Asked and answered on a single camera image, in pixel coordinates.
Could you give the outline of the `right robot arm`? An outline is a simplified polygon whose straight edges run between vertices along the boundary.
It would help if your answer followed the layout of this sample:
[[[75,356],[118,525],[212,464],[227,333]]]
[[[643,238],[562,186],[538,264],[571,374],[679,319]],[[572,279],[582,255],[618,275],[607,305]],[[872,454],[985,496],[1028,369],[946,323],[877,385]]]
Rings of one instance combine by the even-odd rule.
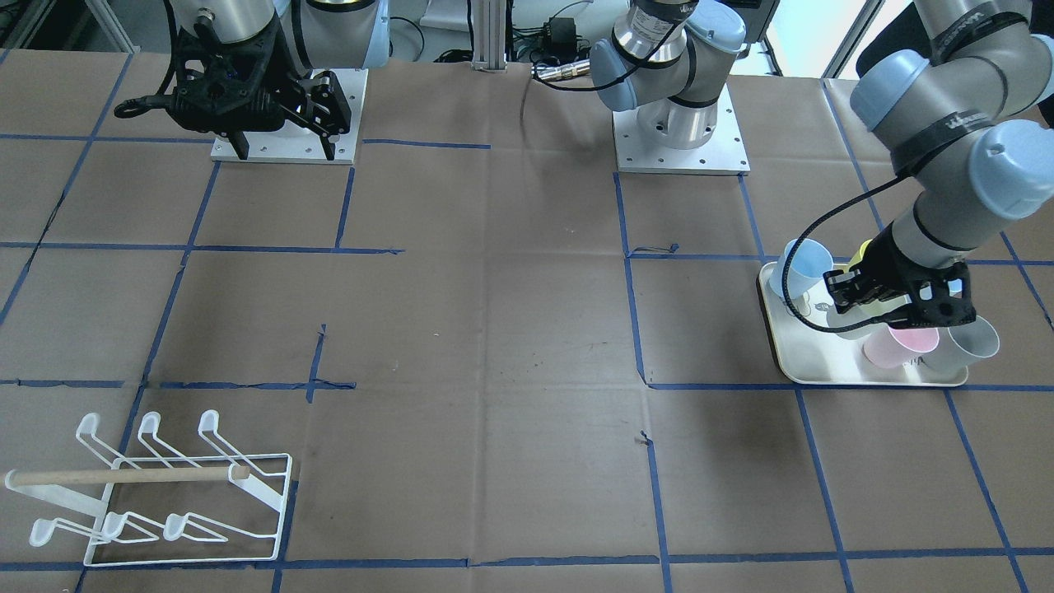
[[[115,116],[161,110],[211,134],[215,161],[353,164],[366,72],[390,52],[385,1],[170,1],[170,65],[157,94]]]

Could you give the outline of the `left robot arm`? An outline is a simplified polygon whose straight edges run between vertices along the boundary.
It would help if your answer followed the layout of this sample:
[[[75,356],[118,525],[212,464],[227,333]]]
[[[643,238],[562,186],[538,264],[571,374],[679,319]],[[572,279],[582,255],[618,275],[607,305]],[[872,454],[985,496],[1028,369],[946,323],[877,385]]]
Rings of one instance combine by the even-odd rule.
[[[891,153],[896,180],[922,185],[861,262],[823,275],[840,314],[907,297],[893,328],[976,318],[965,256],[1052,197],[1052,131],[1018,114],[1052,94],[1052,39],[1030,29],[1032,1],[918,1],[928,56],[896,50],[863,74],[851,108]],[[716,1],[633,1],[590,51],[607,108],[637,110],[674,149],[674,125],[711,116],[745,26]]]

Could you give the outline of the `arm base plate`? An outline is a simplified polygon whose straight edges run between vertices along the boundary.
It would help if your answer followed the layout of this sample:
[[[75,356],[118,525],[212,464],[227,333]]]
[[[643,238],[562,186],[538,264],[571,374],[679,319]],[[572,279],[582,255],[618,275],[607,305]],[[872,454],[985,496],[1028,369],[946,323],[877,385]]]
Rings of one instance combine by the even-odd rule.
[[[752,170],[727,86],[705,108],[663,99],[616,112],[613,137],[621,172],[740,175]]]
[[[248,162],[255,164],[319,164],[353,165],[357,156],[362,108],[366,93],[368,70],[338,68],[343,93],[351,108],[351,129],[338,136],[334,161],[327,161],[319,136],[309,130],[286,121],[284,127],[273,132],[245,132],[250,143]]]

